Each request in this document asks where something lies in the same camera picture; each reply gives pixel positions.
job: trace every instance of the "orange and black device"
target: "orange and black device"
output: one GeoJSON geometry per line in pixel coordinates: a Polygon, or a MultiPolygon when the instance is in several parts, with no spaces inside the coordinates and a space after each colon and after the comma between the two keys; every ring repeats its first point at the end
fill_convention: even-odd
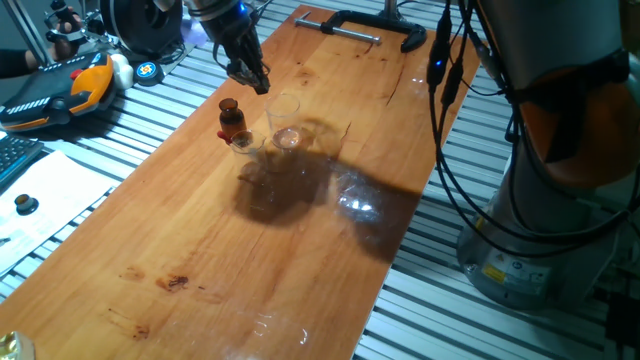
{"type": "Polygon", "coordinates": [[[76,56],[31,75],[18,94],[0,106],[0,125],[7,132],[20,132],[66,124],[75,116],[106,109],[114,87],[107,53],[76,56]]]}

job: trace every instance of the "wooden table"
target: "wooden table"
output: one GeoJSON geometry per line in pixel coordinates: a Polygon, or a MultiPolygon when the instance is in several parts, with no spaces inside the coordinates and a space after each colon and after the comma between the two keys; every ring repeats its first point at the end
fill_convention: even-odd
{"type": "Polygon", "coordinates": [[[309,10],[331,15],[301,6],[263,45],[270,94],[297,95],[315,135],[305,175],[271,182],[269,201],[237,179],[217,104],[237,99],[266,133],[266,98],[225,82],[0,305],[0,333],[25,333],[38,360],[351,356],[434,166],[435,34],[402,54],[401,34],[345,26],[376,47],[294,28],[309,10]],[[341,207],[345,189],[377,218],[341,207]]]}

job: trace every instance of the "small glass vial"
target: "small glass vial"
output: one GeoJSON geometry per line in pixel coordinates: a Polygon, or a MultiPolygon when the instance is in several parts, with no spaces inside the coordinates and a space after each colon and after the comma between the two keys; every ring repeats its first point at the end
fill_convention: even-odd
{"type": "Polygon", "coordinates": [[[14,331],[0,337],[0,360],[35,360],[33,342],[14,331]]]}

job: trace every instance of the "black keyboard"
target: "black keyboard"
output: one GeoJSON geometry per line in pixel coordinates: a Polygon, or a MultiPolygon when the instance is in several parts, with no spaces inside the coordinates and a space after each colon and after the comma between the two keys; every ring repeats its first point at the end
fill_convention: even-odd
{"type": "Polygon", "coordinates": [[[14,176],[26,168],[35,159],[43,143],[22,140],[6,136],[0,140],[0,188],[11,183],[14,176]]]}

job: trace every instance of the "small brown bottle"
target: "small brown bottle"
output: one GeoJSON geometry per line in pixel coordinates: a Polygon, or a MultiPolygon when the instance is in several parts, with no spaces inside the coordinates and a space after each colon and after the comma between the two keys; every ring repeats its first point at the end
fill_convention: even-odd
{"type": "Polygon", "coordinates": [[[224,99],[220,101],[220,126],[222,132],[228,139],[236,133],[247,130],[244,122],[244,114],[238,109],[238,102],[234,99],[224,99]]]}

